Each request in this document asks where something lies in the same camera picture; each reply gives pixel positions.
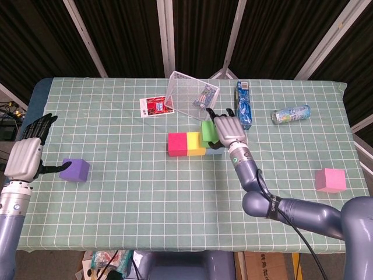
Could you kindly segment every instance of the foam block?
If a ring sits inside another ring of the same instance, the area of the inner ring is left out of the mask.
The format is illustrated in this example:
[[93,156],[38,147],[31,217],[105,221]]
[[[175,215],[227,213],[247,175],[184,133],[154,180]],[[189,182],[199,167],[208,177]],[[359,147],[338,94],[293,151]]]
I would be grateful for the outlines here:
[[209,142],[216,143],[219,141],[215,125],[212,121],[202,121],[200,124],[200,144],[202,147],[209,148]]
[[188,156],[204,156],[206,148],[200,145],[199,132],[187,132],[188,137]]
[[188,156],[188,138],[186,132],[168,134],[168,155]]
[[59,178],[69,182],[86,182],[88,178],[89,163],[84,159],[64,159],[65,162],[71,162],[71,165],[59,173]]
[[206,149],[206,156],[207,155],[222,155],[225,150],[226,150],[225,148],[218,148],[218,150],[207,148]]
[[318,191],[338,193],[345,191],[346,177],[344,170],[324,168],[315,172],[315,185]]

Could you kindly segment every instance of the yellow cube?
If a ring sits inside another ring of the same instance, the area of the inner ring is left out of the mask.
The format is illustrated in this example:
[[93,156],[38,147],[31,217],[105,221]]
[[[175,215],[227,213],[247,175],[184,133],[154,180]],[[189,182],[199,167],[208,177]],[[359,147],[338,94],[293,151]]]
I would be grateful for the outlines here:
[[186,135],[188,139],[188,156],[204,156],[206,148],[200,145],[200,133],[187,132]]

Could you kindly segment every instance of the pink cube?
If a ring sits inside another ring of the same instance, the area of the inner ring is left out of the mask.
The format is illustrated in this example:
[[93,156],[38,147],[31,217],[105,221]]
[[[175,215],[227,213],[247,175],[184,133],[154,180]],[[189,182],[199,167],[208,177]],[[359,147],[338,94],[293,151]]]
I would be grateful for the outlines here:
[[344,170],[323,168],[315,172],[316,189],[326,193],[338,193],[346,190]]

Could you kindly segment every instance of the green cube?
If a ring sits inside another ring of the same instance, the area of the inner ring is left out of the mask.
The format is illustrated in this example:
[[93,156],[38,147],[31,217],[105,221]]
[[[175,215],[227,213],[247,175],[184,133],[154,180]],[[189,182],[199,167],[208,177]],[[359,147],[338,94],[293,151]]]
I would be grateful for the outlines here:
[[200,145],[204,148],[209,148],[209,142],[214,144],[219,141],[215,125],[212,121],[202,121],[200,124]]

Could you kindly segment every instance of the cardboard box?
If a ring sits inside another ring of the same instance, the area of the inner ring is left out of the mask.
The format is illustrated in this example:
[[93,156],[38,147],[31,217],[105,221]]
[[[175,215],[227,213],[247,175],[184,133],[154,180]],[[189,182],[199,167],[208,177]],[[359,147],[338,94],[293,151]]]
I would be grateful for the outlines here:
[[284,254],[245,252],[248,280],[288,280]]
[[236,280],[247,280],[244,252],[234,252],[234,266]]

